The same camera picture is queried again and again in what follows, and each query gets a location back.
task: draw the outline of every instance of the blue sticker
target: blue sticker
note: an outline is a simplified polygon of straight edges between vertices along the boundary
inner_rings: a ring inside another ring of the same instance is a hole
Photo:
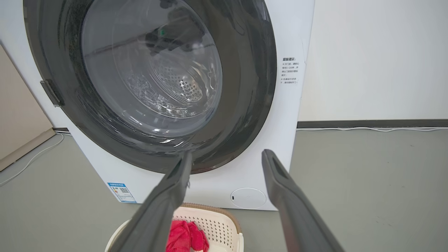
[[[134,199],[134,196],[132,196],[125,184],[108,183],[108,185],[111,187],[112,191],[114,191],[115,195],[121,202],[137,203]]]

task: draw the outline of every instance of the washing machine door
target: washing machine door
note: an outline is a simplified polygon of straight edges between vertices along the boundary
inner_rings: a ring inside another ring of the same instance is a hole
[[[91,140],[165,172],[192,173],[255,139],[271,106],[276,50],[263,0],[25,0],[30,46],[55,105]]]

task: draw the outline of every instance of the door glass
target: door glass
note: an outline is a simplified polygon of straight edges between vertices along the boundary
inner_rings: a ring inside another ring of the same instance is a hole
[[[218,106],[218,50],[183,0],[95,0],[83,24],[82,53],[104,102],[149,136],[190,134]]]

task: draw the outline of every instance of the red cloth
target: red cloth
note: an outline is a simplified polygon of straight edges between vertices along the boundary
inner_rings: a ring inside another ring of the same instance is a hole
[[[172,221],[166,252],[208,251],[209,244],[205,233],[194,222]]]

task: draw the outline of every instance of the white cable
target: white cable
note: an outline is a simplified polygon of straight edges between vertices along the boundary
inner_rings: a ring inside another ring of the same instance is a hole
[[[413,130],[420,132],[429,132],[435,130],[448,130],[448,127],[419,127],[419,128],[369,128],[369,127],[354,127],[354,128],[301,128],[296,129],[296,131],[304,130],[304,131],[317,131],[317,130],[375,130],[379,132],[391,132],[395,130]]]
[[[61,139],[59,142],[57,142],[56,144],[54,144],[54,145],[52,145],[52,146],[50,146],[50,147],[47,147],[47,148],[43,149],[42,151],[40,151],[39,153],[37,153],[34,157],[32,157],[32,158],[30,159],[30,161],[28,162],[28,164],[26,164],[25,167],[23,167],[23,169],[22,169],[21,171],[19,171],[16,175],[14,175],[14,176],[8,178],[7,180],[3,181],[2,183],[0,183],[0,187],[4,186],[6,183],[8,183],[8,182],[11,181],[13,178],[17,177],[20,173],[22,173],[22,171],[24,171],[24,170],[31,164],[31,162],[34,160],[34,158],[36,158],[40,153],[43,153],[44,151],[46,151],[46,150],[48,150],[48,149],[50,149],[50,148],[55,147],[56,145],[60,144],[60,143],[62,142],[62,140],[64,140],[64,135],[62,135],[62,139]]]
[[[55,133],[58,134],[58,135],[69,135],[69,136],[72,135],[72,134],[69,133],[69,132],[59,132],[59,131],[55,131]]]

